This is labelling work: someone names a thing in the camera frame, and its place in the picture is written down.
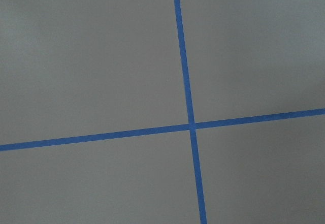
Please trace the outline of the blue tape strip lengthwise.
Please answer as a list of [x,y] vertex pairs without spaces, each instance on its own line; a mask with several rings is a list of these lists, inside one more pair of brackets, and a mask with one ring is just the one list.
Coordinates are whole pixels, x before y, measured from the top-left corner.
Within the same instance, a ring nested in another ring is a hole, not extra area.
[[180,57],[181,57],[181,66],[182,66],[183,84],[184,84],[184,91],[185,91],[188,127],[189,127],[190,141],[191,141],[194,176],[196,180],[200,223],[207,223],[204,190],[203,190],[203,182],[202,182],[202,174],[201,174],[201,166],[200,166],[200,156],[199,156],[199,148],[198,148],[197,133],[196,133],[196,122],[194,118],[194,111],[193,111],[193,104],[192,104],[190,76],[189,76],[189,69],[188,69],[188,62],[187,62],[186,44],[185,44],[185,36],[183,30],[183,20],[182,20],[180,0],[174,0],[174,8],[175,8],[178,43],[179,43],[179,50],[180,50]]

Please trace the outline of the blue tape strip crosswise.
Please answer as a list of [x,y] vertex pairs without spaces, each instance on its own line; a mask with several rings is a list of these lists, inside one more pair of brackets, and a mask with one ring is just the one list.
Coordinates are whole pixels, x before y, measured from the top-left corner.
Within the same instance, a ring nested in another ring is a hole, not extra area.
[[[241,117],[241,118],[233,118],[233,119],[224,119],[224,120],[215,120],[215,121],[206,121],[206,122],[197,122],[195,124],[195,128],[196,129],[207,129],[207,128],[213,128],[213,127],[223,127],[223,126],[266,122],[266,121],[273,121],[273,120],[284,120],[284,119],[318,116],[318,115],[324,115],[324,108],[313,109],[313,110],[304,110],[304,111],[295,111],[295,112],[276,113],[276,114],[260,115],[260,116]],[[144,136],[144,135],[181,132],[181,131],[188,131],[188,130],[190,130],[189,124],[150,127],[150,128],[146,128],[146,129],[137,129],[137,130],[110,132],[110,133],[103,133],[103,134],[94,134],[94,135],[85,135],[85,136],[76,136],[76,137],[4,144],[4,145],[1,145],[1,151],[39,148],[39,147],[65,145],[65,144],[75,144],[75,143],[110,140],[110,139],[118,139],[118,138],[128,138],[128,137],[136,137],[136,136]]]

